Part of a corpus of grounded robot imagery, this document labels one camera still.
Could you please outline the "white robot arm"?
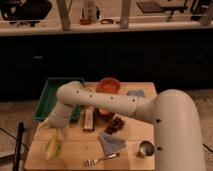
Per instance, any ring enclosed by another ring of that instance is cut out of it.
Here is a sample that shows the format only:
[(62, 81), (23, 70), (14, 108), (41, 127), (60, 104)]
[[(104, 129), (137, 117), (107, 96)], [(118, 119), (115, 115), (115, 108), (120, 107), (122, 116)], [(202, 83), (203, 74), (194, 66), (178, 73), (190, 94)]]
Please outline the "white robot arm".
[(198, 111), (183, 91), (166, 90), (149, 100), (92, 92), (72, 81), (58, 88), (56, 98), (48, 116), (53, 127), (67, 126), (76, 105), (105, 109), (154, 126), (156, 171), (206, 171)]

